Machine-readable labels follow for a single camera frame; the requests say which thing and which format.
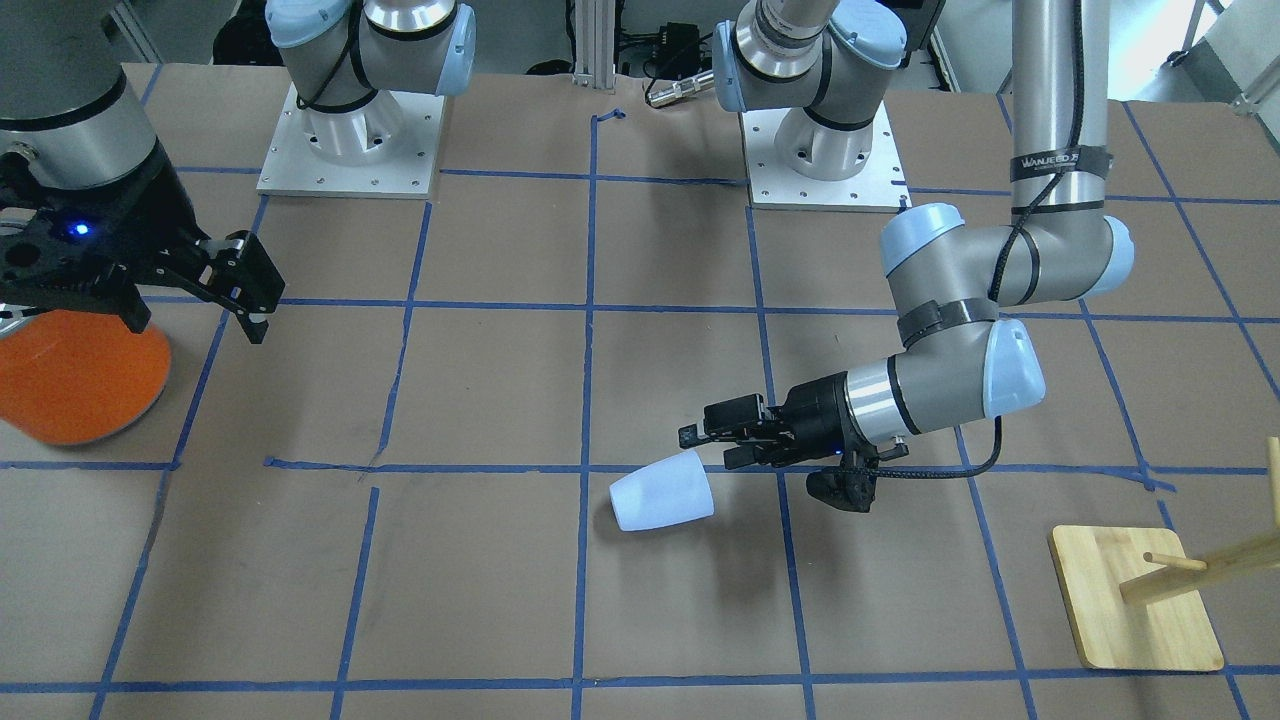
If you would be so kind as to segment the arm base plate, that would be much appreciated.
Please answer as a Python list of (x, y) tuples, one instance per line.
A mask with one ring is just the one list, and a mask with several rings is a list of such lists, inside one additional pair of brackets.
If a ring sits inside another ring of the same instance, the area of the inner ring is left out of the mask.
[(447, 100), (381, 91), (353, 111), (297, 105), (288, 90), (256, 190), (266, 196), (428, 200)]
[(913, 205), (884, 104), (855, 131), (819, 126), (800, 108), (739, 118), (755, 209), (895, 214)]

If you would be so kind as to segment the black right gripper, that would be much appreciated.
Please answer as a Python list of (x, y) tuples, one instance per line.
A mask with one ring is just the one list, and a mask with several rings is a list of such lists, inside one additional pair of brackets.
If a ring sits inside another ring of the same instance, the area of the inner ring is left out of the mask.
[(141, 286), (183, 290), (238, 318), (261, 345), (285, 282), (250, 231), (206, 234), (161, 145), (120, 179), (87, 190), (56, 190), (35, 177), (35, 150), (3, 154), (3, 208), (31, 211), (3, 237), (3, 318), (52, 310), (122, 319), (142, 334), (152, 313)]

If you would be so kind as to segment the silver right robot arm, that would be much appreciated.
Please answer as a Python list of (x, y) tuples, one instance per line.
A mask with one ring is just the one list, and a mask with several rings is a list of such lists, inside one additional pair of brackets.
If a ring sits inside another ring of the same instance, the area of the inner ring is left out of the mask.
[[(262, 342), (285, 282), (259, 237), (205, 233), (101, 31), (108, 1), (3, 4), (3, 331), (55, 310), (148, 328), (143, 286), (182, 290)], [(406, 142), (397, 94), (471, 81), (477, 22), (462, 1), (265, 1), (311, 154), (372, 165)]]

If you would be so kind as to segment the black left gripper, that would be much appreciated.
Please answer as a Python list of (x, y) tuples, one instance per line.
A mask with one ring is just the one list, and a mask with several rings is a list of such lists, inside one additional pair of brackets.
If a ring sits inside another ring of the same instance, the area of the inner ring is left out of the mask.
[[(680, 448), (735, 443), (724, 451), (724, 469), (786, 468), (835, 455), (863, 454), (867, 438), (849, 402), (849, 378), (828, 375), (795, 386), (780, 406), (768, 407), (760, 395), (707, 405), (701, 424), (678, 429)], [(758, 443), (776, 436), (776, 421), (788, 436), (777, 443)]]

